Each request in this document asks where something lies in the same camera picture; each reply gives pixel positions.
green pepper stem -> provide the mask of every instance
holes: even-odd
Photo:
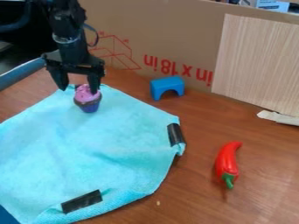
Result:
[[[222,175],[222,179],[226,182],[226,186],[227,186],[228,189],[233,189],[234,175],[228,174],[228,173],[224,173]]]

red pepper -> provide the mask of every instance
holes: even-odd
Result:
[[[234,181],[239,177],[235,151],[242,146],[241,142],[231,142],[224,145],[216,157],[216,174],[221,182],[225,182],[229,189],[233,188]]]

light blue cloth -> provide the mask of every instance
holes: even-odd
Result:
[[[152,194],[184,145],[170,147],[176,116],[102,86],[83,113],[74,89],[57,91],[0,124],[0,205],[21,223],[70,223]],[[61,202],[99,189],[103,201],[62,213]]]

brown table surface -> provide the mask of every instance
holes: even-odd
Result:
[[[299,223],[298,128],[257,118],[261,109],[253,105],[189,89],[183,97],[166,94],[153,101],[149,79],[132,72],[109,69],[103,81],[179,116],[188,145],[153,195],[80,223]],[[0,122],[55,89],[45,70],[5,89]],[[237,152],[240,178],[225,191],[214,180],[213,164],[231,140],[244,145]]]

blue arch block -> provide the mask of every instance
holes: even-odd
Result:
[[[184,95],[184,80],[179,76],[154,79],[150,82],[150,93],[155,101],[167,90],[175,90],[178,95]]]

